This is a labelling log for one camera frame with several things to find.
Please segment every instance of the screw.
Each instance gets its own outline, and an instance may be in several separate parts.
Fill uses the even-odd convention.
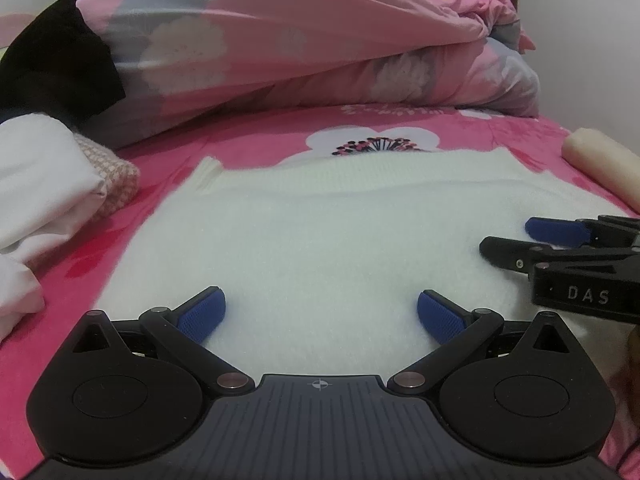
[[[237,390],[238,388],[247,386],[249,383],[249,377],[239,372],[229,372],[220,375],[216,382],[226,390]]]
[[[400,372],[394,376],[394,382],[403,388],[418,388],[426,382],[426,379],[418,372]]]

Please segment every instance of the black cloth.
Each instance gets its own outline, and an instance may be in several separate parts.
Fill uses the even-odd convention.
[[[76,0],[58,0],[0,60],[0,121],[42,112],[77,128],[125,97],[111,51]]]

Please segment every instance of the pink comforter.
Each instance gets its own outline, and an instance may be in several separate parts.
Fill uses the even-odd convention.
[[[414,98],[407,102],[488,104],[514,86],[505,74],[518,63],[485,50],[484,40],[510,46],[514,56],[533,48],[509,0],[78,0],[78,8],[110,46],[127,93],[85,131],[116,148],[279,82],[434,46],[471,48],[458,62],[445,51],[391,67],[401,78],[410,72],[400,84]],[[476,58],[481,67],[472,69]],[[390,102],[393,78],[379,67],[365,72],[329,85],[357,85],[358,94],[348,100],[329,94],[325,103]],[[485,76],[468,80],[468,72]],[[535,94],[537,78],[528,76]],[[290,93],[278,102],[297,104]]]
[[[26,318],[2,345],[0,460],[20,478],[41,459],[25,416],[26,399],[35,381],[72,326],[91,309],[137,227],[204,156],[215,156],[226,168],[240,169],[370,150],[489,151],[506,146],[532,171],[551,171],[624,207],[562,160],[560,148],[566,135],[566,130],[544,118],[516,119],[450,108],[353,105],[203,121],[190,130],[126,149],[120,155],[142,172],[136,199],[112,217],[87,227],[39,273],[46,309]],[[628,420],[623,374],[613,386],[618,419],[602,452],[610,465],[638,434]],[[637,455],[623,471],[629,479],[640,479]]]

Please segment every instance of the blue gripper pad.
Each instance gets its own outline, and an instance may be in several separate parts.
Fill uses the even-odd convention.
[[[418,318],[424,329],[443,345],[466,327],[466,310],[430,290],[418,298]]]
[[[580,221],[533,217],[524,229],[535,241],[555,246],[578,248],[591,241],[591,230]]]
[[[225,293],[216,286],[210,286],[174,312],[178,316],[178,330],[189,339],[202,344],[225,319]]]

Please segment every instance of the folded blanket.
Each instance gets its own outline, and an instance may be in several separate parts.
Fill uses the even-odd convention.
[[[562,157],[640,213],[640,156],[598,130],[580,128],[564,141]]]
[[[87,134],[110,147],[249,92],[353,63],[489,36],[511,49],[533,48],[509,0],[79,0],[78,8],[110,46],[127,94],[87,124]],[[444,53],[408,84],[425,94],[436,88],[439,102],[484,105],[489,96],[490,103],[504,94],[491,88],[512,85],[502,81],[514,64],[484,47],[475,47],[476,57],[485,59],[476,65],[486,67],[484,79],[458,74],[449,81],[439,64],[458,63],[463,71],[474,58],[466,53],[452,60]],[[495,63],[496,57],[504,62]],[[360,81],[375,101],[383,95],[382,72],[369,70]],[[438,76],[442,82],[433,86]]]
[[[485,107],[538,115],[540,81],[522,56],[494,38],[428,46],[297,77],[232,99],[221,110],[403,103]]]
[[[31,272],[138,187],[138,169],[40,114],[0,124],[0,341],[44,307]]]

